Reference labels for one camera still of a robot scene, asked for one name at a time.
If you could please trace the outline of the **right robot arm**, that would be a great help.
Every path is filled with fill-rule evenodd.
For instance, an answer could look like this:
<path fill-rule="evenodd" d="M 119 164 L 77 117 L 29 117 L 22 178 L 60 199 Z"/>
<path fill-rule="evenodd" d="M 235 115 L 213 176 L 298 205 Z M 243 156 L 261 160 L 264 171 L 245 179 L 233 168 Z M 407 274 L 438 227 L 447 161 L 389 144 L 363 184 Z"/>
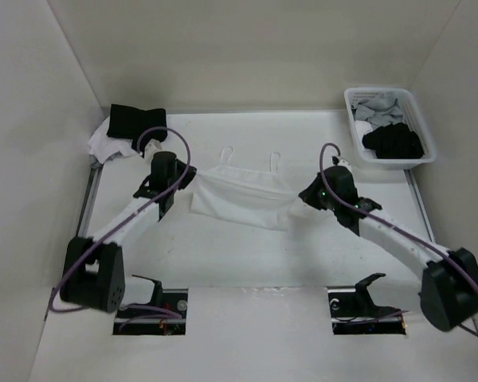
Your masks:
<path fill-rule="evenodd" d="M 478 314 L 478 264 L 460 248 L 452 251 L 401 227 L 382 206 L 361 197 L 353 175 L 344 166 L 317 173 L 299 194 L 306 205 L 330 211 L 338 223 L 357 237 L 376 244 L 408 268 L 415 286 L 374 285 L 382 274 L 356 283 L 353 303 L 365 315 L 382 305 L 422 314 L 442 332 L 449 332 Z"/>

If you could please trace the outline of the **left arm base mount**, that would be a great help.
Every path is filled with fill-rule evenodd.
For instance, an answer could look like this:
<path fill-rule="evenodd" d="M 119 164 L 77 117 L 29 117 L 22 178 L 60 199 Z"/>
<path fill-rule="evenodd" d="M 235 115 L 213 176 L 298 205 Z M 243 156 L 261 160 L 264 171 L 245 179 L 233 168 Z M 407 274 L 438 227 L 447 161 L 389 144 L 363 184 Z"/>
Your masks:
<path fill-rule="evenodd" d="M 182 336 L 186 333 L 189 291 L 166 289 L 161 281 L 133 275 L 116 311 L 114 336 Z"/>

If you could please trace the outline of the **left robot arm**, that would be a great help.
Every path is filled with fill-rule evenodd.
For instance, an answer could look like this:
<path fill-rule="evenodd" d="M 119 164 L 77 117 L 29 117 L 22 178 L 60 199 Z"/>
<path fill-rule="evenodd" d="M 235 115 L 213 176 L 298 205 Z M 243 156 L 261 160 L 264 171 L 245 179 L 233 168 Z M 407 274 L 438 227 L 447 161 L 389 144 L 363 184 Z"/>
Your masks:
<path fill-rule="evenodd" d="M 53 291 L 55 297 L 73 304 L 64 312 L 83 309 L 112 313 L 133 308 L 145 317 L 163 310 L 163 297 L 156 293 L 158 283 L 147 277 L 126 275 L 125 255 L 140 236 L 168 213 L 177 191 L 195 178 L 197 169 L 169 151 L 154 154 L 151 172 L 140 184 L 127 207 L 93 236 L 75 236 L 67 246 L 63 275 Z"/>

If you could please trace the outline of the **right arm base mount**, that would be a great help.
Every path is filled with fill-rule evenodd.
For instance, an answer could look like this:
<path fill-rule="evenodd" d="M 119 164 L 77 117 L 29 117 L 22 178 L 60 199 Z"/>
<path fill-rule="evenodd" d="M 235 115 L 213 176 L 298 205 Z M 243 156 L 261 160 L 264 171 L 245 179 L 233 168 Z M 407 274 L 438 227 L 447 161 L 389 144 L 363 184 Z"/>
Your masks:
<path fill-rule="evenodd" d="M 384 273 L 374 273 L 354 286 L 337 286 L 327 290 L 334 335 L 406 335 L 404 310 L 377 305 L 368 290 Z"/>

